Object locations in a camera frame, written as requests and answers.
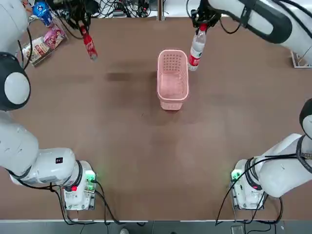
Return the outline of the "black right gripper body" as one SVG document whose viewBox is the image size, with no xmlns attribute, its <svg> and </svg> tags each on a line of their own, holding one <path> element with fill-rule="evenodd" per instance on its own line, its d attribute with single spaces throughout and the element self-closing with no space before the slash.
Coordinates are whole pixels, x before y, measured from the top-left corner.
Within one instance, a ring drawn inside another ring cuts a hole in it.
<svg viewBox="0 0 312 234">
<path fill-rule="evenodd" d="M 215 11 L 207 0 L 201 0 L 197 9 L 191 10 L 191 19 L 200 21 L 200 24 L 207 24 L 210 19 L 219 21 L 221 14 Z"/>
</svg>

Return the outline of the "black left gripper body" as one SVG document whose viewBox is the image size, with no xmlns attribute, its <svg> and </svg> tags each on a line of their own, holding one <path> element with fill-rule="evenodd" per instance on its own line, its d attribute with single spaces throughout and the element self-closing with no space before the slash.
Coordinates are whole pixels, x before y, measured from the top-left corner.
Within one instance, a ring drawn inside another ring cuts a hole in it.
<svg viewBox="0 0 312 234">
<path fill-rule="evenodd" d="M 83 21 L 88 19 L 88 14 L 92 10 L 91 0 L 74 0 L 72 3 L 72 19 Z"/>
</svg>

